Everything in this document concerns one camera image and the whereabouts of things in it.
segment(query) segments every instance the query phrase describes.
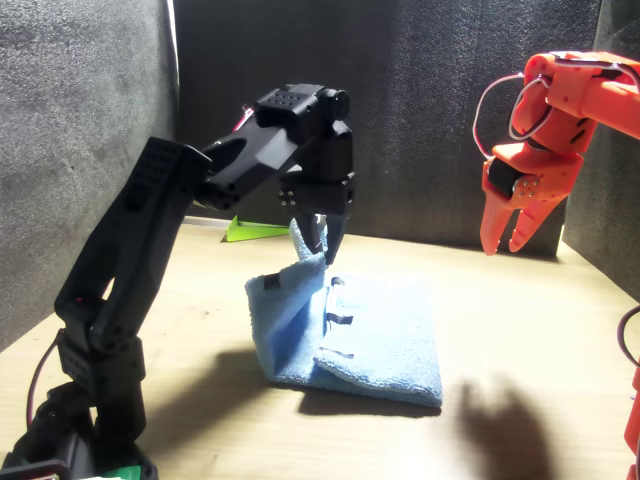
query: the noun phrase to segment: folded towel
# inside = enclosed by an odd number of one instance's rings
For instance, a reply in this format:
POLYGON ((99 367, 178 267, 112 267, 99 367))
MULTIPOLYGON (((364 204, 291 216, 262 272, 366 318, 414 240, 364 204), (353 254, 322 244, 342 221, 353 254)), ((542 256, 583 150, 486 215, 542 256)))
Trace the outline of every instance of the folded towel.
POLYGON ((340 275, 338 321, 325 307, 333 276, 323 254, 247 282, 253 338, 269 380, 430 407, 442 405, 424 285, 340 275), (353 317, 339 323, 340 318, 353 317))
MULTIPOLYGON (((320 232, 320 240, 322 241, 323 250, 327 251, 327 224, 324 219, 321 219, 320 227, 322 228, 320 232)), ((313 255, 311 250, 307 248, 302 239, 302 234, 300 233, 300 227, 298 227, 298 222, 294 218, 291 220, 291 224, 289 225, 289 236, 291 237, 291 241, 293 242, 293 247, 296 249, 296 253, 298 254, 298 258, 303 260, 305 258, 309 258, 313 255)))

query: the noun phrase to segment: robotic arm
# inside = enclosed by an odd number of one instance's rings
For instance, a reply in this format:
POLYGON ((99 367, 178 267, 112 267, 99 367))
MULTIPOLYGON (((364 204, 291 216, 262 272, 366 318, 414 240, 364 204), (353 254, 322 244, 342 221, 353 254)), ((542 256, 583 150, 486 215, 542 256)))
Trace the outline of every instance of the robotic arm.
POLYGON ((640 139, 640 63, 610 53, 535 55, 509 120, 521 143, 498 145, 482 175, 480 236, 493 255, 514 210, 517 252, 573 189, 598 122, 640 139))
POLYGON ((326 215, 331 264, 353 200, 352 136, 342 122, 348 110, 343 91, 288 85, 258 100, 241 128, 203 152, 149 140, 55 301, 65 322, 57 339, 60 361, 72 381, 49 391, 35 418, 27 419, 0 479, 89 478, 135 465, 142 479, 158 478, 134 443, 146 424, 137 333, 188 207, 195 201, 230 209, 285 172, 279 201, 314 253, 322 251, 317 216, 326 215))

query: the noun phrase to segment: red wire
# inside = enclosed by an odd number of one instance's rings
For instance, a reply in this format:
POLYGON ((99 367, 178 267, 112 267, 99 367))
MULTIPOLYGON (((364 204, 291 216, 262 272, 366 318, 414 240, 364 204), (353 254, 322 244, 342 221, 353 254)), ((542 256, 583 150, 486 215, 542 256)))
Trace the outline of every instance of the red wire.
POLYGON ((49 355, 51 355, 51 352, 53 352, 53 349, 56 348, 56 346, 58 345, 58 342, 60 341, 60 338, 62 337, 63 333, 64 333, 64 330, 62 328, 58 330, 58 333, 56 334, 56 338, 53 339, 53 342, 51 343, 51 345, 49 345, 49 348, 47 348, 47 351, 44 352, 44 355, 40 359, 40 362, 38 363, 38 366, 36 367, 35 372, 33 372, 33 378, 31 379, 31 385, 29 385, 29 393, 27 395, 27 428, 29 428, 31 426, 31 423, 33 422, 33 397, 35 396, 35 393, 36 393, 36 385, 38 384, 38 377, 40 377, 40 372, 42 371, 42 367, 44 367, 44 364, 46 363, 47 358, 49 358, 49 355))

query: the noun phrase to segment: black robotic arm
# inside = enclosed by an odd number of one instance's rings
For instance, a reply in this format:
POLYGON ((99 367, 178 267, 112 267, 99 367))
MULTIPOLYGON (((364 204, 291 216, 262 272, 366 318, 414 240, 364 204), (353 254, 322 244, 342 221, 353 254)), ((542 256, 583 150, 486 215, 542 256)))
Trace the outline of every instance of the black robotic arm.
POLYGON ((7 455, 0 480, 88 478, 132 465, 141 467, 141 478, 158 478, 134 443, 146 424, 137 333, 188 207, 195 201, 231 209, 281 175, 277 201, 290 209, 314 253, 322 251, 317 218, 326 216, 325 258, 332 263, 353 200, 352 138, 342 122, 348 110, 345 92, 288 85, 258 100, 242 128, 203 152, 149 140, 55 302, 65 322, 60 361, 72 381, 49 391, 7 455))

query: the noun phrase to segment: cable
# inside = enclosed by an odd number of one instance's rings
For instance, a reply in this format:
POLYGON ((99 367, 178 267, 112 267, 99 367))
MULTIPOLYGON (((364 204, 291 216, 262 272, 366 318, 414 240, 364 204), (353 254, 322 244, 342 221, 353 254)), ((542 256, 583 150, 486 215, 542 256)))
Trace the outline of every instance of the cable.
POLYGON ((249 120, 251 118, 251 115, 253 115, 253 108, 245 108, 244 109, 244 116, 240 119, 240 121, 236 124, 236 126, 233 127, 233 130, 231 130, 231 131, 232 132, 237 132, 238 130, 240 130, 242 128, 242 125, 247 123, 247 120, 249 120))
POLYGON ((480 150, 480 153, 482 153, 484 158, 486 158, 487 160, 491 158, 491 155, 489 155, 489 153, 484 149, 484 147, 482 146, 482 143, 480 143, 480 138, 478 137, 478 117, 480 116, 480 107, 482 106, 484 97, 489 92, 489 90, 491 90, 496 85, 499 85, 503 82, 507 82, 509 80, 515 80, 516 78, 522 78, 522 77, 524 77, 524 74, 522 72, 519 72, 514 75, 508 75, 506 77, 499 78, 498 80, 490 84, 487 88, 485 88, 484 92, 482 92, 482 95, 480 96, 480 100, 478 101, 478 106, 476 107, 476 116, 473 119, 473 139, 476 142, 476 145, 478 146, 478 150, 480 150))
POLYGON ((529 83, 527 83, 524 86, 522 90, 520 90, 520 93, 518 94, 518 98, 516 98, 516 101, 513 103, 513 108, 511 109, 511 115, 509 115, 509 136, 514 140, 518 140, 518 141, 526 140, 531 135, 533 135, 538 130, 540 130, 544 126, 544 124, 547 123, 547 120, 549 120, 549 114, 551 113, 551 110, 552 110, 550 105, 547 106, 547 109, 545 110, 540 120, 538 120, 529 130, 524 132, 522 135, 520 135, 517 132, 513 133, 515 132, 515 129, 513 128, 513 116, 516 113, 516 108, 518 107, 518 104, 522 100, 524 93, 527 90, 529 90, 529 88, 531 88, 533 85, 536 85, 538 83, 542 83, 547 89, 549 89, 549 87, 551 86, 551 79, 549 77, 545 77, 544 75, 539 75, 538 78, 531 80, 529 83))
POLYGON ((624 63, 612 63, 604 62, 601 60, 582 60, 574 58, 556 58, 554 60, 556 65, 561 67, 588 67, 588 68, 601 68, 603 70, 617 70, 627 74, 633 80, 638 93, 640 93, 640 75, 629 65, 624 63))
POLYGON ((618 324, 618 345, 620 346, 622 353, 624 353, 624 356, 627 357, 629 361, 636 367, 640 368, 640 363, 638 363, 638 361, 633 358, 633 355, 631 355, 631 352, 629 351, 629 348, 627 348, 627 344, 624 341, 624 330, 627 327, 627 323, 629 322, 629 320, 631 320, 631 317, 633 317, 638 312, 640 312, 640 305, 629 310, 620 319, 620 323, 618 324))
POLYGON ((40 362, 38 363, 38 366, 36 367, 35 372, 33 372, 31 385, 29 385, 29 394, 27 395, 27 428, 29 428, 31 426, 31 423, 33 422, 33 397, 35 396, 36 385, 38 384, 38 377, 40 376, 40 372, 42 371, 42 367, 44 367, 44 364, 46 363, 47 358, 49 358, 49 355, 51 355, 51 352, 53 352, 53 349, 56 348, 56 346, 58 345, 58 342, 60 341, 60 338, 62 337, 63 333, 64 333, 64 329, 61 328, 60 330, 58 330, 58 333, 56 334, 56 338, 53 339, 53 342, 51 343, 51 345, 49 345, 49 348, 47 348, 47 351, 44 352, 44 355, 40 359, 40 362))

